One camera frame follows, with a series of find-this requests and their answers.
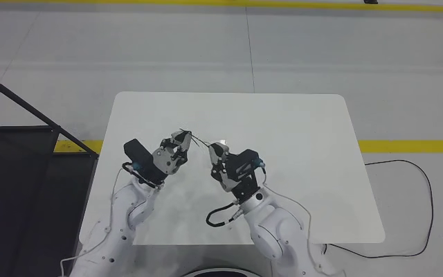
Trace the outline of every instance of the black cable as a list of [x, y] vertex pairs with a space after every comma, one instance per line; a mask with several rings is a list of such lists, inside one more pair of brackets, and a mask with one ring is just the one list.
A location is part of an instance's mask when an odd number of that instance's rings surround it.
[[424, 244], [423, 249], [422, 249], [420, 252], [418, 252], [418, 253], [410, 254], [410, 255], [366, 256], [366, 255], [363, 255], [363, 254], [357, 253], [357, 252], [355, 252], [355, 251], [353, 251], [353, 250], [346, 249], [345, 247], [341, 247], [341, 246], [338, 246], [338, 245], [335, 245], [335, 244], [330, 244], [331, 246], [336, 247], [336, 248], [339, 248], [339, 249], [342, 249], [342, 250], [345, 250], [345, 251], [348, 251], [348, 252], [350, 252], [350, 253], [353, 253], [354, 255], [357, 255], [357, 256], [360, 256], [360, 257], [363, 257], [363, 258], [367, 258], [367, 259], [379, 259], [379, 258], [389, 258], [389, 257], [415, 257], [415, 256], [418, 256], [418, 255], [422, 254], [422, 253], [426, 250], [426, 248], [428, 247], [429, 238], [430, 238], [430, 236], [431, 236], [431, 230], [432, 230], [432, 226], [433, 226], [433, 223], [434, 223], [434, 200], [433, 200], [433, 195], [432, 195], [431, 181], [429, 181], [428, 175], [426, 175], [426, 173], [422, 170], [421, 167], [419, 167], [418, 165], [416, 165], [416, 164], [413, 163], [412, 161], [401, 160], [401, 159], [397, 159], [397, 160], [389, 160], [389, 161], [376, 161], [376, 162], [374, 162], [374, 163], [366, 163], [365, 166], [371, 166], [371, 165], [374, 165], [374, 164], [380, 164], [380, 163], [392, 163], [392, 162], [394, 162], [394, 161], [402, 161], [402, 162], [409, 163], [409, 164], [415, 166], [416, 168], [418, 168], [418, 169], [423, 173], [423, 175], [425, 176], [425, 178], [426, 178], [426, 180], [427, 180], [427, 182], [428, 182], [428, 186], [429, 186], [429, 196], [430, 196], [430, 198], [431, 198], [431, 223], [429, 224], [428, 235], [427, 235], [427, 237], [426, 237], [426, 243]]
[[213, 210], [212, 212], [210, 212], [210, 213], [208, 214], [208, 216], [206, 217], [206, 223], [207, 223], [209, 226], [211, 226], [211, 227], [221, 227], [221, 226], [224, 226], [224, 225], [225, 225], [225, 222], [219, 222], [219, 223], [212, 223], [212, 222], [210, 222], [210, 221], [209, 221], [210, 216], [213, 215], [213, 214], [215, 214], [215, 213], [218, 213], [218, 212], [220, 212], [220, 211], [224, 211], [224, 210], [226, 210], [226, 209], [228, 209], [228, 208], [230, 208], [230, 207], [232, 207], [232, 206], [234, 206], [234, 203], [233, 203], [233, 202], [230, 203], [229, 205], [223, 206], [223, 207], [221, 207], [221, 208], [216, 208], [215, 210]]

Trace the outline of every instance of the white cable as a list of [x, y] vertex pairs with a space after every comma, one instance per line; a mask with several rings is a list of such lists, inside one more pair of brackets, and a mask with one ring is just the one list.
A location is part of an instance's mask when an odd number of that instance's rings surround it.
[[109, 233], [111, 233], [112, 230], [112, 206], [114, 205], [114, 194], [115, 194], [115, 190], [116, 190], [116, 184], [117, 184], [117, 180], [118, 180], [118, 175], [120, 174], [120, 172], [122, 171], [123, 168], [121, 168], [118, 172], [117, 172], [117, 176], [116, 176], [116, 180], [114, 182], [114, 186], [112, 187], [112, 194], [111, 194], [111, 207], [109, 208], [109, 231], [107, 231], [105, 233], [105, 237], [103, 238], [103, 240], [101, 242], [99, 242], [96, 246], [92, 247], [90, 250], [88, 251], [83, 251], [83, 253], [81, 253], [80, 255], [74, 256], [74, 257], [70, 257], [70, 258], [66, 258], [60, 261], [60, 269], [62, 270], [62, 276], [61, 277], [65, 277], [64, 275], [64, 268], [63, 268], [63, 262], [67, 262], [69, 260], [76, 260], [88, 253], [91, 253], [94, 249], [96, 249], [97, 247], [99, 247], [108, 237]]
[[311, 253], [311, 219], [312, 219], [312, 215], [311, 215], [311, 213], [308, 211], [308, 209], [305, 208], [300, 202], [298, 202], [298, 201], [296, 201], [296, 200], [294, 200], [294, 199], [292, 199], [292, 198], [289, 198], [289, 197], [287, 197], [287, 196], [281, 195], [280, 193], [277, 193], [276, 191], [274, 191], [274, 190], [272, 190], [271, 188], [269, 188], [268, 185], [266, 184], [266, 174], [264, 175], [264, 181], [263, 181], [263, 184], [262, 184], [262, 185], [263, 185], [267, 190], [271, 191], [273, 194], [278, 195], [278, 196], [280, 196], [280, 197], [282, 197], [282, 198], [288, 199], [289, 201], [292, 201], [292, 202], [296, 203], [296, 204], [299, 205], [303, 210], [305, 210], [305, 212], [308, 214], [308, 216], [309, 216], [309, 223], [308, 223], [308, 227], [307, 227], [307, 252], [308, 252], [308, 254], [309, 254], [309, 258], [311, 259], [312, 265], [314, 266], [315, 270], [316, 270], [318, 273], [321, 273], [321, 274], [323, 274], [323, 275], [325, 275], [325, 276], [328, 276], [328, 277], [338, 276], [338, 275], [340, 275], [342, 272], [343, 272], [343, 275], [344, 275], [345, 277], [347, 277], [347, 276], [346, 276], [346, 271], [345, 271], [344, 269], [342, 269], [342, 270], [340, 270], [340, 271], [338, 271], [338, 272], [336, 272], [336, 273], [334, 273], [334, 274], [327, 274], [327, 273], [325, 273], [325, 272], [322, 270], [321, 264], [317, 264], [317, 262], [314, 260], [314, 257], [312, 256], [312, 253]]

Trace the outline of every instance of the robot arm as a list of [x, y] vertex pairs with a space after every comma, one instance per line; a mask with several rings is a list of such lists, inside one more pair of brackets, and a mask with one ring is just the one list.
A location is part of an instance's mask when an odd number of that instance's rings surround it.
[[191, 135], [191, 131], [175, 132], [171, 138], [163, 139], [153, 154], [136, 139], [124, 145], [125, 154], [132, 162], [124, 163], [123, 170], [132, 178], [126, 186], [113, 192], [110, 218], [96, 222], [71, 277], [122, 274], [136, 227], [151, 215], [166, 177], [175, 174], [188, 161]]
[[274, 262], [280, 276], [331, 276], [326, 273], [331, 265], [319, 245], [308, 242], [301, 219], [279, 206], [258, 186], [254, 171], [261, 168], [266, 174], [266, 170], [257, 152], [231, 154], [227, 145], [213, 143], [209, 145], [209, 155], [213, 165], [211, 176], [226, 192], [232, 192], [234, 202], [239, 204], [229, 222], [244, 214], [252, 241], [263, 256]]

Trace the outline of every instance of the yellow tape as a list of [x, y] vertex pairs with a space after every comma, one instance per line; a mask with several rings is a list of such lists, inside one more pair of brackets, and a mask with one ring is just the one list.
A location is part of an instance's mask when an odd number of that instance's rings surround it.
[[[91, 148], [94, 152], [100, 153], [102, 151], [103, 141], [82, 141], [87, 147]], [[54, 152], [56, 153], [73, 153], [83, 152], [84, 150], [73, 143], [72, 141], [58, 141], [55, 144]]]
[[[83, 141], [100, 153], [103, 141]], [[443, 141], [359, 141], [362, 153], [443, 153]], [[82, 152], [72, 141], [58, 141], [54, 152]]]
[[311, 8], [336, 10], [396, 10], [415, 12], [443, 12], [438, 5], [407, 5], [364, 3], [318, 3], [299, 1], [260, 0], [0, 0], [2, 3], [78, 3], [78, 4], [157, 4], [157, 5], [198, 5], [198, 6], [241, 6], [263, 8]]
[[443, 153], [443, 141], [359, 141], [362, 153]]

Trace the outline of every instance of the white table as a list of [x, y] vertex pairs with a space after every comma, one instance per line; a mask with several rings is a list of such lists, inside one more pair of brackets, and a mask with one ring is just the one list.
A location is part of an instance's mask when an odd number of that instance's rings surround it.
[[[85, 241], [100, 216], [121, 164], [123, 144], [137, 138], [149, 151], [179, 128], [205, 141], [225, 139], [233, 153], [251, 148], [266, 163], [268, 185], [302, 202], [313, 217], [314, 242], [382, 242], [372, 189], [344, 99], [337, 95], [122, 92], [116, 96], [80, 231]], [[252, 244], [246, 222], [206, 225], [208, 212], [233, 200], [211, 178], [208, 151], [191, 144], [189, 162], [166, 179], [156, 210], [134, 244]], [[119, 183], [129, 175], [121, 174]], [[293, 213], [307, 215], [285, 199]], [[231, 216], [232, 208], [213, 216]]]

